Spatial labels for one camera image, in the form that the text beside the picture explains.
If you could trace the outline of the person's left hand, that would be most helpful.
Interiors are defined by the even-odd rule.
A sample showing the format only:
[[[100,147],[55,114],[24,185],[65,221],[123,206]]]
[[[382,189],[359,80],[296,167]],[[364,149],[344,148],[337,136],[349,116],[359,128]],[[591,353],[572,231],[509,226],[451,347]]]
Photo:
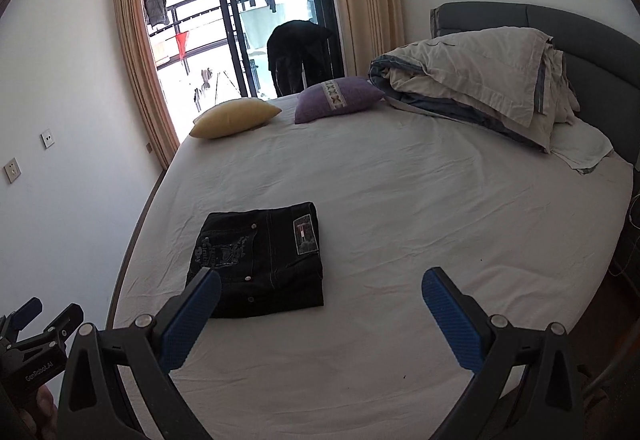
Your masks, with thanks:
[[[36,393],[36,406],[31,411],[20,411],[20,417],[36,439],[58,438],[58,408],[50,389],[43,385]]]

